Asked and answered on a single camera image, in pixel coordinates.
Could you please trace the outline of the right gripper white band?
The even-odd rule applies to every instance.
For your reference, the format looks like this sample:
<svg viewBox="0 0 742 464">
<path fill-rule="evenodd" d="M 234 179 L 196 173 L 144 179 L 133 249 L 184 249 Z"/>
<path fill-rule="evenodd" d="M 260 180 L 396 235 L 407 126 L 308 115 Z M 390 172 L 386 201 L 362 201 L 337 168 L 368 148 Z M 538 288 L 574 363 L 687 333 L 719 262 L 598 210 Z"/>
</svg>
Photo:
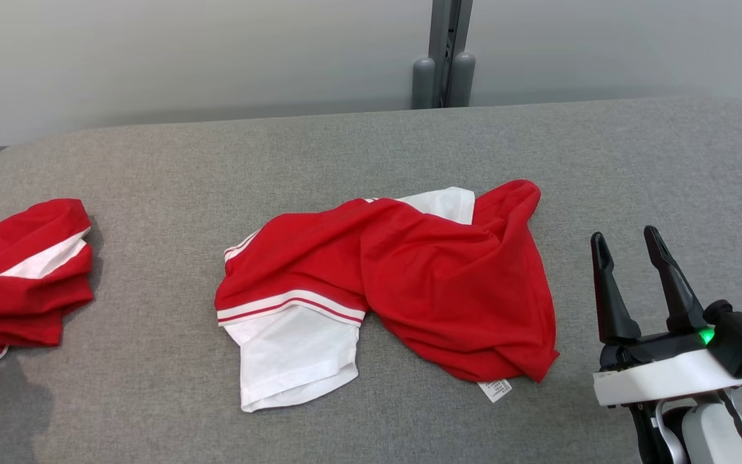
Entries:
<svg viewBox="0 0 742 464">
<path fill-rule="evenodd" d="M 659 273 L 669 316 L 669 333 L 641 337 L 613 276 L 614 261 L 601 232 L 590 238 L 598 337 L 603 344 L 594 392 L 604 407 L 689 398 L 719 389 L 742 387 L 707 350 L 714 329 L 703 306 L 659 230 L 645 226 L 651 264 Z"/>
</svg>

